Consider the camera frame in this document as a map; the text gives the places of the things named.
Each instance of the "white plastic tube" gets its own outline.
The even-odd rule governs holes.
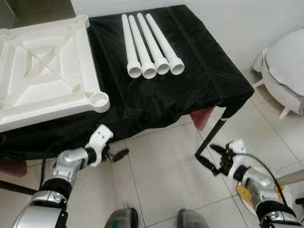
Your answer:
[[[156,24],[156,22],[154,21],[154,19],[150,13],[148,13],[146,15],[146,18],[147,18],[147,21],[149,22],[149,25],[150,25],[158,43],[160,44],[160,46],[162,48],[163,53],[165,54],[167,60],[169,61],[171,73],[174,75],[181,74],[185,69],[184,63],[182,62],[182,60],[180,58],[178,58],[176,56],[172,47],[168,43],[166,37],[163,35],[162,31],[160,30],[160,28],[158,27],[158,25]]]
[[[127,15],[122,15],[123,21],[123,36],[124,36],[124,43],[125,43],[125,50],[127,52],[127,70],[128,74],[132,78],[137,78],[142,74],[141,64],[137,60],[137,55],[132,39],[132,34],[128,22]]]
[[[162,56],[162,53],[160,51],[160,49],[157,46],[157,43],[155,42],[155,39],[146,23],[146,21],[143,18],[143,15],[141,13],[137,14],[137,18],[139,21],[139,24],[142,27],[142,32],[143,35],[147,41],[149,50],[152,54],[153,60],[154,60],[154,65],[156,67],[157,73],[159,75],[164,75],[169,71],[169,63],[166,60],[166,58],[164,58]]]
[[[131,25],[131,30],[133,33],[135,44],[137,47],[139,59],[141,60],[142,63],[142,75],[147,79],[151,79],[156,75],[156,68],[153,62],[151,62],[150,60],[150,56],[144,45],[143,38],[138,30],[137,24],[132,15],[129,16],[129,22]]]

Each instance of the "table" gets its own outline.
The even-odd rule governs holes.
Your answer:
[[[152,14],[183,60],[184,72],[178,76],[169,72],[151,80],[130,78],[121,14],[90,18],[88,37],[99,85],[110,97],[110,109],[103,114],[90,111],[0,133],[0,156],[53,158],[63,150],[83,147],[100,124],[113,131],[115,142],[148,128],[168,126],[195,110],[226,107],[196,154],[204,150],[254,90],[185,5],[140,12]]]

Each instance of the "white tiled floor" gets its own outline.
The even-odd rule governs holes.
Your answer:
[[[250,83],[259,80],[248,69],[241,70]],[[293,113],[278,118],[282,107],[264,87],[216,135],[213,143],[225,145],[242,138],[247,151],[257,155],[278,176],[304,167],[304,119]],[[107,217],[126,202],[140,215],[140,227],[175,228],[181,208],[200,213],[211,228],[258,228],[257,218],[242,204],[234,181],[213,175],[194,158],[194,153],[219,119],[216,108],[205,129],[198,132],[187,115],[160,129],[146,130],[111,146],[113,152],[126,147],[129,156],[115,164],[87,168],[79,173],[71,195],[68,226],[103,227]],[[219,161],[215,152],[204,155]],[[32,161],[23,179],[1,175],[0,180],[37,187],[39,161]],[[48,169],[53,161],[48,162]],[[247,164],[259,166],[252,160]],[[303,181],[289,185],[294,199],[304,197]],[[27,196],[0,190],[0,228],[10,227],[24,207]],[[294,205],[300,218],[303,210]]]

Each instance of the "robot leg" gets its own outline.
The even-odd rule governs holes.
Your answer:
[[[178,228],[209,228],[205,219],[193,210],[182,209],[177,216]]]
[[[138,228],[138,214],[134,208],[119,209],[108,218],[104,228]]]

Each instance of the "white plastic frame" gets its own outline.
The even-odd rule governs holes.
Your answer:
[[[0,29],[0,132],[109,109],[100,91],[86,15]]]

